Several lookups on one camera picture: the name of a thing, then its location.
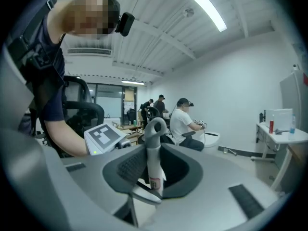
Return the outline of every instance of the neck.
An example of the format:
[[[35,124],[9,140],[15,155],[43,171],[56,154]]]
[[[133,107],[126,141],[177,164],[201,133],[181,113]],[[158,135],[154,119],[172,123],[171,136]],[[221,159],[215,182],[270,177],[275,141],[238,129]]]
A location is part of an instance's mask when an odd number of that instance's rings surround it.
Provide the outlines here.
[[[61,36],[66,33],[64,29],[64,16],[70,1],[59,1],[47,16],[47,30],[54,44],[60,42]]]

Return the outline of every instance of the dark pants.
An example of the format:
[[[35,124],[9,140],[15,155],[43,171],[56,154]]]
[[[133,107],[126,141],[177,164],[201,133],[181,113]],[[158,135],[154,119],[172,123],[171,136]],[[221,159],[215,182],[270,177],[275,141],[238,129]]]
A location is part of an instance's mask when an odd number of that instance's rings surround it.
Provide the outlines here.
[[[143,118],[143,129],[145,129],[146,125],[148,125],[148,118],[146,117],[146,114],[141,114]]]
[[[201,141],[194,140],[192,136],[187,137],[180,146],[190,148],[196,151],[202,151],[204,148],[204,144]]]

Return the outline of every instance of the person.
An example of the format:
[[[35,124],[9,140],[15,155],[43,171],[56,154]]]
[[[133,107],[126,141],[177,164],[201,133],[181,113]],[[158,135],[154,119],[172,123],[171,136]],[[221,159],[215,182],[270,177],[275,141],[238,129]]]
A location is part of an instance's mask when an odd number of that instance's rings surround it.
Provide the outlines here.
[[[153,99],[150,99],[149,101],[145,102],[142,105],[141,116],[143,118],[143,129],[145,129],[146,125],[148,125],[148,118],[146,117],[146,114],[148,112],[148,108],[147,107],[151,106],[152,103],[153,103]]]
[[[153,107],[158,109],[159,116],[163,117],[163,113],[168,113],[168,110],[165,108],[165,103],[163,102],[165,100],[163,95],[159,95],[158,100],[154,103]]]
[[[114,31],[119,20],[120,6],[116,0],[58,1],[43,18],[31,42],[39,39],[53,59],[54,67],[64,77],[64,57],[60,48],[65,34],[100,39]],[[85,156],[85,141],[64,121],[62,88],[47,102],[40,114],[40,122],[52,142],[72,156]],[[22,123],[31,120],[23,119]],[[30,134],[29,125],[21,124],[19,130]]]
[[[189,112],[189,101],[186,98],[181,98],[177,102],[177,108],[172,113],[170,120],[170,130],[177,144],[196,151],[202,151],[204,144],[201,141],[194,140],[192,136],[183,137],[182,134],[188,133],[188,128],[193,131],[204,129],[203,126],[195,124],[187,114]]]

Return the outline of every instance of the black cap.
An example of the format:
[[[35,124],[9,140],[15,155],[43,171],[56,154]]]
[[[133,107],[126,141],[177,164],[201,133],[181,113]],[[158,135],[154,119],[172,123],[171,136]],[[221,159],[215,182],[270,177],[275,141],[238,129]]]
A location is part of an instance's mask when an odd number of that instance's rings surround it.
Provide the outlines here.
[[[180,98],[179,101],[178,101],[178,104],[183,104],[183,103],[188,103],[188,104],[189,104],[188,99],[186,99],[186,98]]]

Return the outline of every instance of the white t-shirt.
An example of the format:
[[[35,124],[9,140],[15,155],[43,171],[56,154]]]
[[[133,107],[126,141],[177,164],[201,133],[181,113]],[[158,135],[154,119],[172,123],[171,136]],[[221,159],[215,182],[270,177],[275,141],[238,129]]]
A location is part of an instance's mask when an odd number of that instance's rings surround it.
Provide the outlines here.
[[[185,140],[185,137],[183,137],[182,134],[189,132],[188,125],[192,122],[193,120],[189,117],[189,115],[180,109],[176,109],[172,113],[170,130],[178,144]]]

